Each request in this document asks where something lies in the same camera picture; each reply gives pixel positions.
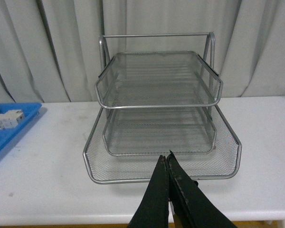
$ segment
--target mesh bottom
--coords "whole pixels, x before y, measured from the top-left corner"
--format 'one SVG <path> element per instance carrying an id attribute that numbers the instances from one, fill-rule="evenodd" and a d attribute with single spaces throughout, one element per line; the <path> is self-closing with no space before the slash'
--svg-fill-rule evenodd
<path id="1" fill-rule="evenodd" d="M 116 156 L 161 155 L 169 150 L 205 153 L 212 149 L 215 135 L 200 107 L 112 110 L 103 133 L 106 149 Z"/>
<path id="2" fill-rule="evenodd" d="M 85 148 L 85 159 L 91 178 L 100 183 L 139 182 L 150 179 L 158 156 L 112 156 L 106 150 L 103 131 L 106 113 L 101 110 Z M 208 153 L 179 153 L 181 167 L 194 180 L 231 177 L 238 169 L 240 142 L 217 106 L 212 108 L 212 121 L 217 135 L 215 146 Z"/>
<path id="3" fill-rule="evenodd" d="M 194 52 L 118 53 L 96 83 L 102 105 L 208 106 L 221 80 Z"/>

